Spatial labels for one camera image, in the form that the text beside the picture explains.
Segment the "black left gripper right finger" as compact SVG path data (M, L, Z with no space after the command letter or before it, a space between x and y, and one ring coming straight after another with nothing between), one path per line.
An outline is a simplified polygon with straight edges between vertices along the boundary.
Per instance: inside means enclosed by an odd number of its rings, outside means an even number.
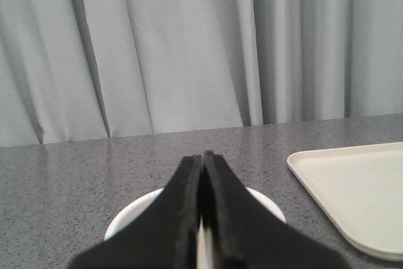
M216 268L349 268L337 252L276 218L232 172L223 156L203 157L201 212Z

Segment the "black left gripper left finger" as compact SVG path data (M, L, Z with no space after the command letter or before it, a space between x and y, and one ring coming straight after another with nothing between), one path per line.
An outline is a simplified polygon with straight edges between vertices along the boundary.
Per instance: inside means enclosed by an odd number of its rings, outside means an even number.
M73 259L70 268L196 268L202 157L185 156L156 199L128 226Z

